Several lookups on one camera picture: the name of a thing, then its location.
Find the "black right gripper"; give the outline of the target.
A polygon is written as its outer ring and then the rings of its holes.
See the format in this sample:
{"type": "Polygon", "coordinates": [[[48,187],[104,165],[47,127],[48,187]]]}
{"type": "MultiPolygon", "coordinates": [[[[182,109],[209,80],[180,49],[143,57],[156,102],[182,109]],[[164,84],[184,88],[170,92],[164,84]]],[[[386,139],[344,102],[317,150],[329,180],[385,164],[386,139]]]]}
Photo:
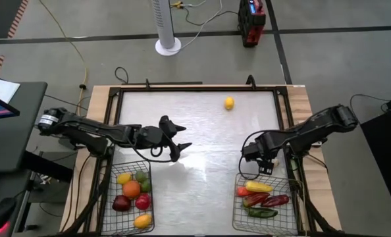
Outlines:
{"type": "Polygon", "coordinates": [[[267,172],[267,174],[272,174],[274,163],[271,160],[274,159],[274,151],[271,151],[266,143],[265,135],[268,133],[269,131],[257,131],[250,134],[243,144],[242,157],[244,157],[246,161],[261,159],[262,161],[259,162],[259,173],[267,172]],[[253,142],[246,145],[246,142],[256,134],[259,134],[259,136],[256,137],[253,142]]]}

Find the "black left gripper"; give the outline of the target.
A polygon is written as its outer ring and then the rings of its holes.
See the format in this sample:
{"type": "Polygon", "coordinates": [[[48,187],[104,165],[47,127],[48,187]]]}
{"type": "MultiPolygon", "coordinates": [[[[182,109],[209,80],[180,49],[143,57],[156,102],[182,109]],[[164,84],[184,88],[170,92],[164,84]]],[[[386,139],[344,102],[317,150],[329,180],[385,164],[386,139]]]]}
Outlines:
{"type": "Polygon", "coordinates": [[[166,145],[170,149],[170,158],[172,162],[177,162],[180,157],[180,152],[192,145],[192,142],[176,145],[172,138],[180,131],[184,131],[186,127],[176,125],[169,119],[167,115],[163,115],[159,121],[159,128],[163,131],[166,145]]]}

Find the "yellow corn cob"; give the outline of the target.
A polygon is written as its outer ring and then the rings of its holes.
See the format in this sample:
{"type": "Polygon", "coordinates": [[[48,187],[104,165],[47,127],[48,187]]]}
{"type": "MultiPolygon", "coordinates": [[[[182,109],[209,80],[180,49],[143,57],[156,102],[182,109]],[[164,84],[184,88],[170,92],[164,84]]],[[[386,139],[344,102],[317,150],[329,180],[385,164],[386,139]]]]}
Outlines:
{"type": "Polygon", "coordinates": [[[260,182],[255,182],[252,180],[247,181],[245,187],[247,191],[257,192],[257,193],[266,193],[266,192],[273,191],[272,186],[260,182]]]}

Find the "dark red chili pepper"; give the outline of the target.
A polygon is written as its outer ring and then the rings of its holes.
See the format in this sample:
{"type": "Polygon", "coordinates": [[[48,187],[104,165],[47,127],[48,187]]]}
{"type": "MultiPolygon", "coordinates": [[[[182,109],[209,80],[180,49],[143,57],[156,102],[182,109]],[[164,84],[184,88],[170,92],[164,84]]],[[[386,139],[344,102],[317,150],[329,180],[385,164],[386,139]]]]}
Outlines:
{"type": "Polygon", "coordinates": [[[262,203],[262,207],[275,207],[288,203],[290,198],[286,194],[271,196],[265,199],[262,203]]]}

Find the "bright red pepper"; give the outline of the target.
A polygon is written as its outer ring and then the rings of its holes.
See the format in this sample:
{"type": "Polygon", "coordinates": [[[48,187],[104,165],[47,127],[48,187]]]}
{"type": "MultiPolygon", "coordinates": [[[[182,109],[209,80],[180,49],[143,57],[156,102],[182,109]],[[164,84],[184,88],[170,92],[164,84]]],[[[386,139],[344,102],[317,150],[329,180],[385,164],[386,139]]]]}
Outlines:
{"type": "Polygon", "coordinates": [[[253,194],[253,192],[247,190],[246,187],[244,187],[244,186],[237,188],[237,191],[236,191],[236,195],[238,197],[246,197],[246,196],[250,196],[252,194],[253,194]]]}

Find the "green cucumber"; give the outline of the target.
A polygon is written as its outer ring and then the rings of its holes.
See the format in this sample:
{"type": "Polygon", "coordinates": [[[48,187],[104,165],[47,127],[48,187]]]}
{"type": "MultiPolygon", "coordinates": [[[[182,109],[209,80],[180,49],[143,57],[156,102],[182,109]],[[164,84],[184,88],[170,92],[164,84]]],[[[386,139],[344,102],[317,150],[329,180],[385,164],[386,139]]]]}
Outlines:
{"type": "Polygon", "coordinates": [[[268,219],[278,215],[278,211],[269,208],[246,208],[246,211],[250,217],[256,217],[261,219],[268,219]]]}

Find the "orange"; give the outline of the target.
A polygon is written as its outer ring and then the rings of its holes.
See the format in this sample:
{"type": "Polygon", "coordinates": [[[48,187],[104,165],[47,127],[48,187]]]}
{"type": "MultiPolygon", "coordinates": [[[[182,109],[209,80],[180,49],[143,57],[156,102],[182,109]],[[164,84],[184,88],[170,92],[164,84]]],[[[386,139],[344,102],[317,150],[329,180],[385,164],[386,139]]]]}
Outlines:
{"type": "Polygon", "coordinates": [[[122,185],[122,194],[129,199],[137,198],[140,192],[140,184],[135,180],[131,180],[122,185]]]}

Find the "red round fruit green stem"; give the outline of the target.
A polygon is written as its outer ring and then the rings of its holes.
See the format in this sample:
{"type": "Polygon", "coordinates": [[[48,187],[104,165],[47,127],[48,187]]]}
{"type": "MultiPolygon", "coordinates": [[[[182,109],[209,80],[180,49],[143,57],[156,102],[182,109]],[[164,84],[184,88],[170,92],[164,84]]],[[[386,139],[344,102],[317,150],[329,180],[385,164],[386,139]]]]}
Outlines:
{"type": "Polygon", "coordinates": [[[135,206],[142,211],[148,209],[150,205],[151,205],[151,197],[147,193],[141,194],[135,201],[135,206]]]}

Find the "dark red apple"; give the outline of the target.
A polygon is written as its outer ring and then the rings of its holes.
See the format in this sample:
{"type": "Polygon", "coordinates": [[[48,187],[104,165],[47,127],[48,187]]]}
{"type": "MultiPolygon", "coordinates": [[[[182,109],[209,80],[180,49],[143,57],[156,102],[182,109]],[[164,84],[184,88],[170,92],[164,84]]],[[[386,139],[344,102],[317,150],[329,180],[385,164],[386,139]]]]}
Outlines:
{"type": "Polygon", "coordinates": [[[131,201],[128,197],[124,195],[118,195],[115,197],[114,202],[112,204],[112,208],[115,211],[128,211],[131,207],[131,201]]]}

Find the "yellow orange mango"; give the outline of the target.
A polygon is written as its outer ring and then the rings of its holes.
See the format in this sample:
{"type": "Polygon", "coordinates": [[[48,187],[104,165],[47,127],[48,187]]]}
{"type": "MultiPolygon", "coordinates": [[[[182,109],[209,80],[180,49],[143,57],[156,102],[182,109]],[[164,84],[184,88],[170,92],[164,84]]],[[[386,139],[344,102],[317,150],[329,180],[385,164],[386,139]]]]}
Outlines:
{"type": "Polygon", "coordinates": [[[135,228],[147,228],[152,223],[152,216],[150,214],[143,214],[135,218],[133,225],[135,228]]]}

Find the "red green chili pepper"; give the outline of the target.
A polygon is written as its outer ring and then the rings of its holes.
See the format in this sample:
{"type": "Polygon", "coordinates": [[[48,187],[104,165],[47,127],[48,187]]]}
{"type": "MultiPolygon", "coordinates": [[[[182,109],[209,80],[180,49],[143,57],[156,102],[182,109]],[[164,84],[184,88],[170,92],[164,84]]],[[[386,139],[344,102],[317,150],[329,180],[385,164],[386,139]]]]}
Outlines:
{"type": "Polygon", "coordinates": [[[270,193],[255,193],[255,194],[250,194],[246,196],[242,200],[242,205],[244,207],[252,207],[254,205],[257,205],[259,203],[262,203],[265,201],[268,197],[270,196],[270,193]]]}

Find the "white tower fan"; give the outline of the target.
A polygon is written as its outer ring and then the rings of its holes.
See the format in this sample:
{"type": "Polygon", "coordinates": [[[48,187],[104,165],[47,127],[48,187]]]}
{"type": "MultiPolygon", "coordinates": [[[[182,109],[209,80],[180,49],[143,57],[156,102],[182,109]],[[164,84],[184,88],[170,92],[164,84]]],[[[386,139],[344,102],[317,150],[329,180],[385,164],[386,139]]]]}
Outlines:
{"type": "Polygon", "coordinates": [[[151,0],[151,5],[158,34],[155,50],[162,56],[173,56],[180,51],[182,45],[180,40],[174,36],[170,1],[151,0]]]}

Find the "red black power station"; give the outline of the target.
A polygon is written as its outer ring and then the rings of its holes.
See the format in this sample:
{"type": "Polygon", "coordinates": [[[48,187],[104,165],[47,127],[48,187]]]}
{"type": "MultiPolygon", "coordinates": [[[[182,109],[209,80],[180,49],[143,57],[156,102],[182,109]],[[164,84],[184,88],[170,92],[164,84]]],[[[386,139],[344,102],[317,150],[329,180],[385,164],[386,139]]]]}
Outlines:
{"type": "Polygon", "coordinates": [[[261,0],[240,0],[238,29],[244,47],[258,45],[265,23],[266,13],[261,0]]]}

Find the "black desk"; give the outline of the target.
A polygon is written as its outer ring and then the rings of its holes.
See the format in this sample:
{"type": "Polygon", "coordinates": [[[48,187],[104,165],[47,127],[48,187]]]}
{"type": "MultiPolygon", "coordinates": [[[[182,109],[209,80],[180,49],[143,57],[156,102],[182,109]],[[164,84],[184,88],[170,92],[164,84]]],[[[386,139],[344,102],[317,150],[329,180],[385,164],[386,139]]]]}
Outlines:
{"type": "Polygon", "coordinates": [[[22,82],[9,101],[20,115],[0,119],[0,172],[20,168],[46,89],[45,82],[22,82]]]}

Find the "black computer mouse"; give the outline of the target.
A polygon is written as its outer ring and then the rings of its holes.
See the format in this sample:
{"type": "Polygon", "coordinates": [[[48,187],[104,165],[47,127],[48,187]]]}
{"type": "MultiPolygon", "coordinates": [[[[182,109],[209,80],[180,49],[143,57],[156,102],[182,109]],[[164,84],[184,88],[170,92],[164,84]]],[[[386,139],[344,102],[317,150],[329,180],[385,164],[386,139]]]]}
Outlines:
{"type": "Polygon", "coordinates": [[[15,207],[16,199],[14,197],[6,197],[0,201],[0,229],[8,223],[15,207]]]}

